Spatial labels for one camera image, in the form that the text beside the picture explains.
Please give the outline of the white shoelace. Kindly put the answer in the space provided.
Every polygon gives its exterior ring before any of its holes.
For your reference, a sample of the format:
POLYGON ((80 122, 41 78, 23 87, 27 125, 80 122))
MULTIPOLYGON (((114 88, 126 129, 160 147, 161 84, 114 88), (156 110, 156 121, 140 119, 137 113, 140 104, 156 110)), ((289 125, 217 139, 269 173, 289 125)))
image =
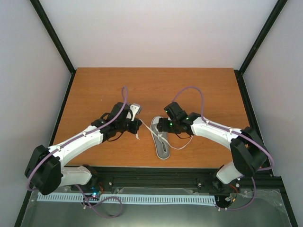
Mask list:
POLYGON ((142 123, 150 132, 151 132, 151 134, 152 134, 153 136, 155 136, 159 141, 166 143, 166 144, 167 144, 169 147, 171 147, 172 149, 175 149, 175 150, 184 149, 184 148, 185 148, 188 144, 190 144, 190 142, 192 141, 193 136, 190 137, 190 140, 189 140, 184 146, 182 146, 182 147, 180 147, 180 148, 176 148, 176 147, 172 146, 172 145, 168 142, 168 140, 165 139, 162 135, 160 135, 159 133, 156 134, 156 133, 152 130, 152 127, 151 127, 151 126, 149 127, 147 124, 145 124, 144 121, 143 121, 142 119, 139 119, 139 120, 140 120, 141 123, 142 123))

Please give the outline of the grey canvas sneaker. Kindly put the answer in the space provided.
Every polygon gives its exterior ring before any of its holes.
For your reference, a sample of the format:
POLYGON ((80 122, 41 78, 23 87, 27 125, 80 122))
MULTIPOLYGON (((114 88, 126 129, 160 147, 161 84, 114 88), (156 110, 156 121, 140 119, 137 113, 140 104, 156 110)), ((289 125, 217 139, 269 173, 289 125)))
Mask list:
POLYGON ((155 144, 156 154, 159 159, 165 160, 170 157, 170 146, 167 144, 167 132, 159 132, 157 125, 161 116, 155 116, 151 121, 151 135, 155 144))

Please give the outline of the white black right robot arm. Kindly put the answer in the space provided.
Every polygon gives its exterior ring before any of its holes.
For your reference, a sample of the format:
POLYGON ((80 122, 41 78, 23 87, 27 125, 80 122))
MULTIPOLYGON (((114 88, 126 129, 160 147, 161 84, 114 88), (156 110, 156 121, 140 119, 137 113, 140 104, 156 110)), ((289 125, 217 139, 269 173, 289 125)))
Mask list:
POLYGON ((232 161, 220 167, 212 177, 212 185, 217 191, 233 180, 243 176, 252 177, 269 158, 269 153, 259 135, 251 127, 241 130, 217 124, 199 113, 187 114, 177 102, 164 108, 167 117, 155 117, 151 123, 154 137, 166 146, 167 134, 186 133, 190 137, 199 136, 226 147, 232 161))

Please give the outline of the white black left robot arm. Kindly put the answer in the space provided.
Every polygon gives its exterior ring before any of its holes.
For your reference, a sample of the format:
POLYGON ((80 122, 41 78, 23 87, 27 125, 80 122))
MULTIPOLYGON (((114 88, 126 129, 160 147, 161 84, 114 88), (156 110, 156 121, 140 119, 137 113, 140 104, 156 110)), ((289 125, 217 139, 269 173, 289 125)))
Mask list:
POLYGON ((25 170, 28 183, 34 191, 49 195, 57 188, 83 185, 86 190, 98 188, 98 174, 89 165, 67 167, 76 156, 105 141, 117 140, 117 133, 129 132, 136 135, 141 121, 136 116, 141 111, 138 104, 118 102, 109 113, 103 114, 85 130, 56 145, 39 145, 32 153, 25 170))

